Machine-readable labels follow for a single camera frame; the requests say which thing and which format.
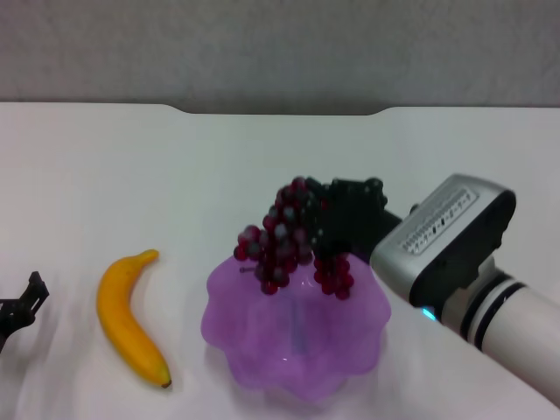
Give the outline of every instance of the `purple bowl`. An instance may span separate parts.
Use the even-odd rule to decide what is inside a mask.
[[[240,272],[254,262],[231,257],[213,271],[202,336],[225,353],[239,384],[317,401],[375,367],[389,302],[369,266],[348,261],[355,283],[344,301],[322,293],[313,264],[298,267],[273,296],[261,292],[253,272]]]

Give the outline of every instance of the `banana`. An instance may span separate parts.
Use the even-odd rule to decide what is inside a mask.
[[[142,269],[159,253],[149,249],[120,259],[107,269],[97,291],[97,315],[117,352],[146,381],[167,388],[172,384],[164,356],[137,323],[130,295]]]

